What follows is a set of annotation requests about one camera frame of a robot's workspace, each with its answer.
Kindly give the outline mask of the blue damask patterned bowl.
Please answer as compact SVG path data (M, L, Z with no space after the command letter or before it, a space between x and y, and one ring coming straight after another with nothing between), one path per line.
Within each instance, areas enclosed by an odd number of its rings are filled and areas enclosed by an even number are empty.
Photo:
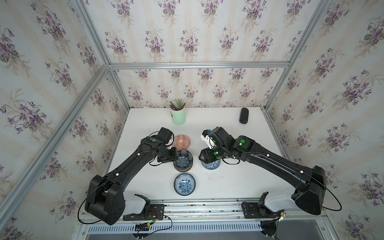
M221 165L221 160L217 160L217 161L215 161L213 163L209 163L209 164L201 161L201 164L207 170L215 170Z

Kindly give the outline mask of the dark navy flower bowl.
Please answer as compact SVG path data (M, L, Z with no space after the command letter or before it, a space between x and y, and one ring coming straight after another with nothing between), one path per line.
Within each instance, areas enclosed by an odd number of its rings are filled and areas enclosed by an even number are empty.
M187 150L177 151L177 160L173 164L179 167L187 167L193 164L193 155Z

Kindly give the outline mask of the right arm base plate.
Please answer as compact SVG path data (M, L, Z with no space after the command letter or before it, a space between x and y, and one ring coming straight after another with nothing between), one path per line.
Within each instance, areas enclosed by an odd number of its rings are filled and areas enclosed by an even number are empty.
M256 202L242 202L241 208L245 219L275 219L282 215L282 211L272 212L266 207L259 207Z

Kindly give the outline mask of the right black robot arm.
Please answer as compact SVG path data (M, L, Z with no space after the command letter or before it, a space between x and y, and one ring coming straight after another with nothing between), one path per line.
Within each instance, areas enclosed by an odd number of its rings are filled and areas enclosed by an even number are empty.
M222 139L201 135L201 139L208 147L201 150L200 161L210 164L231 158L248 162L269 171L294 187L293 193L287 192L277 197L264 192L258 203L262 213L300 209L311 215L321 214L326 192L325 172L322 168L309 168L293 163L246 136L239 136L237 139L228 136Z

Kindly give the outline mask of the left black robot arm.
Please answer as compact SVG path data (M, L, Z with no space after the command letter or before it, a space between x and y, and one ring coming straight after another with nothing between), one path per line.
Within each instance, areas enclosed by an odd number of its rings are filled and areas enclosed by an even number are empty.
M156 157L176 159L176 150L170 148L174 135L162 138L148 136L141 140L136 150L118 167L105 176L96 175L89 184L84 200L87 213L108 225L115 224L126 208L124 191L135 175Z

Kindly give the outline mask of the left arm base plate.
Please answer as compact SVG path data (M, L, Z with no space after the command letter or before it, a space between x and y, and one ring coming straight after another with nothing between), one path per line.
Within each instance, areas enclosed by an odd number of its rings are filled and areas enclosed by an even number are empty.
M144 207L140 214L130 214L123 216L124 221L150 221L150 220L163 220L164 218L164 204L150 204Z

